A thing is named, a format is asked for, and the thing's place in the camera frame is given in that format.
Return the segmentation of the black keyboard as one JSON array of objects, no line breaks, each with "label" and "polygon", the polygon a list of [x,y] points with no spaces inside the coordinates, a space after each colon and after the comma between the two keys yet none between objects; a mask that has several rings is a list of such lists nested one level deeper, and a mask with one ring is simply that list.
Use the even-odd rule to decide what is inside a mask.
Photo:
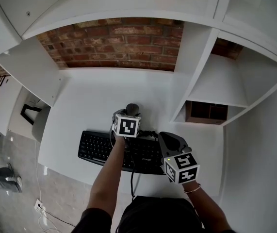
[{"label": "black keyboard", "polygon": [[[103,166],[113,148],[115,140],[108,133],[83,131],[78,157]],[[163,175],[162,152],[155,140],[132,138],[126,143],[122,170],[139,174]]]}]

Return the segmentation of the white side table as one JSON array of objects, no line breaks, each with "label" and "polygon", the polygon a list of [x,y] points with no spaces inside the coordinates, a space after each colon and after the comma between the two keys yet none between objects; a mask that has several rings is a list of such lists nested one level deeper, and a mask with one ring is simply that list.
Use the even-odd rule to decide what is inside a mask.
[{"label": "white side table", "polygon": [[0,87],[0,133],[3,135],[7,134],[11,115],[21,89],[22,85],[11,76],[8,83]]}]

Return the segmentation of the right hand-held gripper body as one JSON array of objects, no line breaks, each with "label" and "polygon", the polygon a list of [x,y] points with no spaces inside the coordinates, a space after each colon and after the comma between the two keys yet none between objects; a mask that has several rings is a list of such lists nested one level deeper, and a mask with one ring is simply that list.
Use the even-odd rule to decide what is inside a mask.
[{"label": "right hand-held gripper body", "polygon": [[200,164],[196,155],[189,147],[189,152],[177,152],[176,155],[162,157],[162,170],[175,184],[184,184],[197,179]]}]

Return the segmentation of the person's right forearm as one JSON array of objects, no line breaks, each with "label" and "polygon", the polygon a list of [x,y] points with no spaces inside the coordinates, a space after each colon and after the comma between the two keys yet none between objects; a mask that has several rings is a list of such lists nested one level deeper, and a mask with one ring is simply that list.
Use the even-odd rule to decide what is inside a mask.
[{"label": "person's right forearm", "polygon": [[182,186],[206,230],[211,233],[235,233],[228,224],[223,210],[199,183],[192,181]]}]

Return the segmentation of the person's black shirt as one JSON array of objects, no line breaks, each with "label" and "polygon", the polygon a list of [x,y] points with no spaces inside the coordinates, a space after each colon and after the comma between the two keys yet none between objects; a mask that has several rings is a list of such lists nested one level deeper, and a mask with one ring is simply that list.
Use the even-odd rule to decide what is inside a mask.
[{"label": "person's black shirt", "polygon": [[[102,209],[86,209],[71,233],[111,233],[112,217]],[[185,199],[137,196],[126,207],[115,233],[213,233],[204,229]]]}]

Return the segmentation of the grey computer mouse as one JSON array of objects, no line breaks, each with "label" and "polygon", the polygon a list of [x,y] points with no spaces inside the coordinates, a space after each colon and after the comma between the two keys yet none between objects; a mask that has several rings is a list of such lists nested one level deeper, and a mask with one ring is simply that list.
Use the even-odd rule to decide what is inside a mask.
[{"label": "grey computer mouse", "polygon": [[126,114],[131,117],[137,117],[139,115],[139,106],[134,103],[128,104],[126,106]]}]

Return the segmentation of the white hutch shelf unit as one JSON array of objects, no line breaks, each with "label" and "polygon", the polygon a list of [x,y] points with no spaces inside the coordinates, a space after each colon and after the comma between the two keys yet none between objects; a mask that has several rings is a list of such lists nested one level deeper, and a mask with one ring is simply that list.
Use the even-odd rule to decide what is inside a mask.
[{"label": "white hutch shelf unit", "polygon": [[178,122],[188,99],[245,114],[277,90],[277,0],[0,0],[0,65],[52,107],[54,121],[69,91],[36,36],[115,17],[185,22],[166,121]]}]

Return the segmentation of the white desk with drawers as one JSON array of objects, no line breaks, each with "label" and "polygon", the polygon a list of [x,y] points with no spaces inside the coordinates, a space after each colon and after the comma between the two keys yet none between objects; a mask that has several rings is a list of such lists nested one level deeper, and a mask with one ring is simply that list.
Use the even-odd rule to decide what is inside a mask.
[{"label": "white desk with drawers", "polygon": [[223,128],[174,122],[170,115],[172,74],[130,69],[72,69],[51,108],[41,141],[40,164],[86,184],[93,184],[101,166],[78,157],[84,130],[108,132],[115,111],[136,103],[143,130],[183,137],[196,153],[197,181],[212,197],[220,194]]}]

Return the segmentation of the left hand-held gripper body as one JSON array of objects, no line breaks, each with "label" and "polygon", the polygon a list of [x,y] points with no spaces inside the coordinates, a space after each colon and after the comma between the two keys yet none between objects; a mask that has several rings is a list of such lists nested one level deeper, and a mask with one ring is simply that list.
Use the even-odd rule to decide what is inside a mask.
[{"label": "left hand-held gripper body", "polygon": [[116,114],[112,131],[117,136],[136,138],[140,131],[141,117]]}]

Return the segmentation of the wooden organizer box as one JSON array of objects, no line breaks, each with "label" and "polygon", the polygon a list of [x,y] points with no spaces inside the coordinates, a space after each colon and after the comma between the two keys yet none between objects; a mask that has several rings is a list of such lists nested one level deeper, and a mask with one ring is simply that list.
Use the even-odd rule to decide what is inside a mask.
[{"label": "wooden organizer box", "polygon": [[185,121],[221,125],[227,120],[228,106],[222,104],[186,101]]}]

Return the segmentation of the grey chair black frame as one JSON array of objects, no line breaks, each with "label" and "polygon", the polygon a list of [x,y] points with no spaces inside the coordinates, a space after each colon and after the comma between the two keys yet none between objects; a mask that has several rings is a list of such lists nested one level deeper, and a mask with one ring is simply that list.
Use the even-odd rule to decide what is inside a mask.
[{"label": "grey chair black frame", "polygon": [[[32,125],[32,135],[35,138],[36,141],[40,142],[42,141],[44,129],[47,123],[47,119],[49,116],[51,107],[46,106],[44,108],[38,108],[38,107],[31,107],[27,104],[23,105],[22,111],[20,115]],[[32,120],[28,115],[26,114],[26,110],[31,110],[37,112],[37,116],[35,120]]]}]

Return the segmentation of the person's left forearm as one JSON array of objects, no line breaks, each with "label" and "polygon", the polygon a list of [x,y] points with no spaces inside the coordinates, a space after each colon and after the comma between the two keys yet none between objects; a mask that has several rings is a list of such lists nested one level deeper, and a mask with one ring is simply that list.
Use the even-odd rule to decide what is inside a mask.
[{"label": "person's left forearm", "polygon": [[117,136],[112,151],[97,175],[87,208],[98,208],[114,216],[125,150],[125,139]]}]

